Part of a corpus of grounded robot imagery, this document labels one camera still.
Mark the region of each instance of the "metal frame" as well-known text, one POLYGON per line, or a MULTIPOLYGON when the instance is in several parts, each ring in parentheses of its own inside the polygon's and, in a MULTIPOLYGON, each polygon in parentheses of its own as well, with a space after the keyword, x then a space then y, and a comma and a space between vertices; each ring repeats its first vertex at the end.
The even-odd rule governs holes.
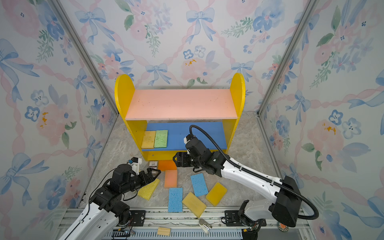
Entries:
POLYGON ((100 91, 102 92, 105 99, 107 100, 109 106, 113 109, 114 113, 118 115, 119 112, 116 107, 114 99, 109 94, 107 90, 107 86, 105 85, 104 81, 100 78, 99 72, 97 71, 95 65, 93 64, 91 57, 89 56, 87 50, 85 49, 85 46, 81 42, 80 37, 77 34, 71 20, 69 20, 69 17, 66 14, 63 6, 61 5, 60 0, 50 0, 48 2, 51 5, 56 16, 59 18, 60 22, 63 23, 63 28, 66 30, 66 32, 70 36, 73 42, 73 45, 75 46, 76 50, 79 52, 81 58, 84 60, 85 65, 87 66, 88 70, 91 72, 93 79, 95 80, 97 86, 99 87, 100 91))
POLYGON ((262 101, 260 108, 259 108, 259 111, 258 111, 259 117, 262 116, 263 113, 265 112, 266 106, 267 106, 270 98, 272 97, 273 92, 274 92, 280 78, 282 77, 284 69, 288 65, 289 59, 291 58, 293 52, 296 49, 298 41, 300 40, 301 36, 304 33, 304 31, 308 25, 308 22, 311 19, 312 14, 313 14, 318 2, 319 2, 318 0, 309 0, 306 9, 304 9, 303 16, 301 17, 301 20, 300 20, 299 24, 297 25, 295 32, 292 35, 292 40, 289 43, 287 49, 285 50, 285 52, 283 54, 281 64, 277 68, 276 73, 273 77, 273 81, 269 85, 269 87, 268 87, 268 89, 264 95, 263 101, 262 101))
MULTIPOLYGON (((209 224, 212 225, 212 230, 221 231, 221 230, 232 230, 233 232, 238 232, 239 229, 243 229, 245 227, 227 227, 221 222, 221 217, 224 216, 224 211, 226 210, 239 210, 240 207, 207 207, 201 218, 206 220, 209 224)), ((58 230, 55 233, 55 237, 53 239, 59 239, 60 236, 73 224, 73 222, 77 219, 77 217, 81 214, 84 209, 68 209, 65 213, 58 230)), ((145 231, 148 230, 152 232, 154 229, 157 230, 159 227, 168 227, 172 228, 176 231, 183 231, 185 229, 188 230, 201 230, 199 227, 199 219, 188 209, 183 208, 183 212, 172 213, 168 212, 167 207, 132 207, 131 210, 146 210, 146 218, 144 221, 143 227, 133 227, 133 230, 145 231)), ((267 219, 267 226, 263 228, 267 229, 278 229, 278 222, 275 219, 267 219)), ((308 221, 303 219, 298 219, 295 229, 303 230, 303 234, 311 231, 308 221)))
POLYGON ((263 125, 263 121, 259 118, 257 113, 255 113, 254 116, 256 117, 257 126, 260 129, 260 132, 262 133, 264 143, 268 149, 269 156, 271 157, 271 162, 272 162, 273 168, 276 172, 276 175, 282 179, 283 176, 281 174, 281 170, 279 168, 279 165, 277 164, 277 160, 276 160, 275 154, 273 153, 272 147, 269 144, 269 139, 268 139, 268 136, 266 134, 265 127, 263 125))
MULTIPOLYGON (((92 177, 93 177, 93 174, 95 173, 95 170, 96 170, 97 165, 99 164, 100 158, 101 158, 101 156, 103 155, 103 152, 104 152, 106 143, 108 142, 109 137, 111 136, 112 130, 113 130, 113 128, 114 128, 114 126, 115 126, 115 124, 116 124, 116 122, 117 122, 117 120, 118 120, 118 117, 119 117, 119 115, 116 116, 115 122, 112 124, 111 129, 109 130, 108 136, 107 136, 107 138, 106 138, 106 140, 105 140, 105 144, 104 144, 104 146, 101 148, 100 154, 99 154, 99 156, 97 157, 96 165, 95 165, 95 167, 93 168, 92 174, 91 174, 90 178, 89 178, 88 181, 87 181, 87 184, 86 184, 86 186, 85 186, 85 190, 84 190, 83 194, 81 195, 81 199, 83 199, 83 197, 84 197, 84 195, 85 195, 85 192, 87 191, 88 185, 89 185, 89 183, 90 183, 90 181, 91 181, 91 179, 92 179, 92 177)), ((76 207, 76 208, 79 208, 80 203, 81 203, 81 201, 80 201, 75 207, 76 207)))

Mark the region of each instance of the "green sponge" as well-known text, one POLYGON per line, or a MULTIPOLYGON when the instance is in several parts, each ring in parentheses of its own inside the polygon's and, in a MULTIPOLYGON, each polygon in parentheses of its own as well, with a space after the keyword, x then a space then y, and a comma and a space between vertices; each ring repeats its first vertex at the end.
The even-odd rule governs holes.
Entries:
POLYGON ((155 137, 155 148, 167 147, 168 130, 157 130, 155 137))

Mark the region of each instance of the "small wooden block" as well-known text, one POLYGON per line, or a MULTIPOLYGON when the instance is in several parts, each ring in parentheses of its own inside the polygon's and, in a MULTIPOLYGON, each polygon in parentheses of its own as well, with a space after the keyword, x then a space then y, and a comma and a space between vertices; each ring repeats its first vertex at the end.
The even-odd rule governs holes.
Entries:
POLYGON ((169 236, 170 235, 170 228, 159 227, 157 229, 157 235, 169 236))

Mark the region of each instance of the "yellow sponge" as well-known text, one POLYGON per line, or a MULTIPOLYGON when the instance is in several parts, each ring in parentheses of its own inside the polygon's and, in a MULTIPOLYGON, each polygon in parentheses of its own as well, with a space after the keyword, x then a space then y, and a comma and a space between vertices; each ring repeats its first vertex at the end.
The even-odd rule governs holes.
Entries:
POLYGON ((157 185, 159 184, 160 180, 155 179, 155 181, 151 182, 150 184, 140 188, 139 192, 137 193, 140 197, 149 200, 155 191, 157 185))
POLYGON ((209 191, 209 193, 205 196, 205 199, 208 200, 213 206, 217 206, 221 199, 224 197, 227 189, 221 185, 220 183, 216 183, 214 187, 209 191))
POLYGON ((200 217, 207 205, 198 199, 193 193, 189 192, 183 199, 183 204, 189 208, 197 217, 200 217))
POLYGON ((141 143, 142 149, 150 149, 155 147, 156 131, 145 131, 143 141, 141 143))

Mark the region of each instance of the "floral wallpaper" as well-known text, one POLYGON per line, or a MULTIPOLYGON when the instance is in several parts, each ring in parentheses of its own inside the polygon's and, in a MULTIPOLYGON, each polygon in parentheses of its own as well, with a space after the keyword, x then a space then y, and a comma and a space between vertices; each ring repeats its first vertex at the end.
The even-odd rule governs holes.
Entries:
POLYGON ((0 238, 51 239, 116 115, 44 0, 0 1, 0 238))
POLYGON ((61 3, 112 97, 121 74, 137 89, 229 88, 238 72, 246 80, 244 110, 256 111, 307 0, 61 3))
POLYGON ((262 116, 317 240, 384 239, 383 11, 320 0, 262 116))

